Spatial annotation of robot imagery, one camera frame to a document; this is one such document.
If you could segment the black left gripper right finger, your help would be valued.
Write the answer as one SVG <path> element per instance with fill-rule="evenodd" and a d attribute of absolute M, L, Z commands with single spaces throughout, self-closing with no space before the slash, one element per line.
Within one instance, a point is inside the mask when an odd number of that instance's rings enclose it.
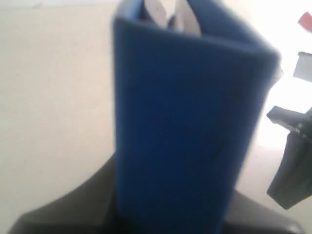
<path fill-rule="evenodd" d="M 224 234 L 303 234 L 299 223 L 235 191 L 223 225 Z"/>

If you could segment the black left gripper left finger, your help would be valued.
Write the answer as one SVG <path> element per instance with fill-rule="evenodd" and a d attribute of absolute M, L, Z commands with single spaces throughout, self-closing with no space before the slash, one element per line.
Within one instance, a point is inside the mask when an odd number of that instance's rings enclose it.
<path fill-rule="evenodd" d="M 22 214 L 11 234 L 117 234 L 115 156 L 57 200 Z"/>

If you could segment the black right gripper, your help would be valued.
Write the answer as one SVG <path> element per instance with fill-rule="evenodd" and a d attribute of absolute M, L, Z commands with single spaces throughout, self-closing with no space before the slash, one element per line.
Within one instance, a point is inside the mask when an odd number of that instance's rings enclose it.
<path fill-rule="evenodd" d="M 287 210 L 312 195 L 312 111 L 303 114 L 274 106 L 267 117 L 290 131 L 267 190 L 267 195 Z"/>

